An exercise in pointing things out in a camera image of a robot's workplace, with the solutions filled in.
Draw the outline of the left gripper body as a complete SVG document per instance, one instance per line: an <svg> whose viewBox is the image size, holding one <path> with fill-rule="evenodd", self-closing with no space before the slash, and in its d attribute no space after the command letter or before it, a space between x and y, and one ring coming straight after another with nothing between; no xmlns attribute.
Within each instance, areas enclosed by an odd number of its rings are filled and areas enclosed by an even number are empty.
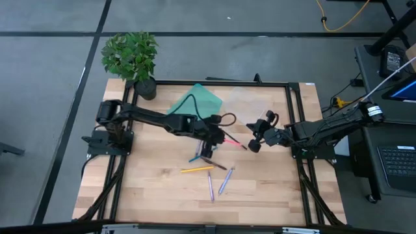
<svg viewBox="0 0 416 234"><path fill-rule="evenodd" d="M210 159L213 156L214 133L219 127L222 117L212 114L210 117L196 122L196 133L199 140L203 142L201 156Z"/></svg>

